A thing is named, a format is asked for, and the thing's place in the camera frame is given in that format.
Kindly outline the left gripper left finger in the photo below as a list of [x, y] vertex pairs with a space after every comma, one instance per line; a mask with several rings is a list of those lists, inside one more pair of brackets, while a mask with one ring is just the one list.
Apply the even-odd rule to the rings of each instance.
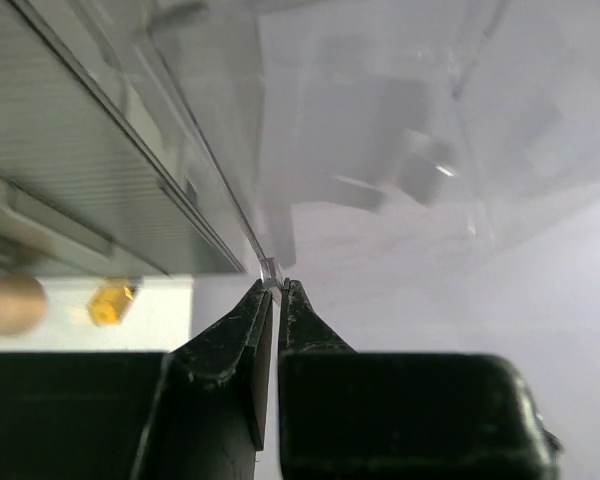
[[0, 352], [0, 479], [250, 479], [270, 292], [170, 352]]

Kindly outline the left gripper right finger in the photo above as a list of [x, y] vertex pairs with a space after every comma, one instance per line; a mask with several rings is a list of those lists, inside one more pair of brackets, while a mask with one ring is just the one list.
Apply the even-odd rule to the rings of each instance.
[[286, 479], [556, 479], [559, 440], [489, 354], [359, 353], [285, 283], [278, 340]]

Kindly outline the beige sponge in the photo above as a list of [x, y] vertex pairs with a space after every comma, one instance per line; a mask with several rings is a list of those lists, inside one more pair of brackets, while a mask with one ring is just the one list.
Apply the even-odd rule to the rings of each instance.
[[0, 337], [35, 329], [45, 318], [49, 300], [43, 285], [24, 274], [0, 275]]

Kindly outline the clear acrylic drawer organizer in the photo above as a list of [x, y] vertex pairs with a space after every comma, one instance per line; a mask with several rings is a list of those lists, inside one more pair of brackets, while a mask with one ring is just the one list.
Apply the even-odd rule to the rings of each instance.
[[453, 148], [428, 134], [430, 89], [404, 82], [365, 117], [353, 154], [337, 120], [269, 154], [275, 83], [262, 23], [300, 1], [0, 1], [0, 269], [38, 275], [215, 275], [296, 260], [291, 211], [375, 210], [409, 154], [435, 154], [405, 193], [450, 201]]

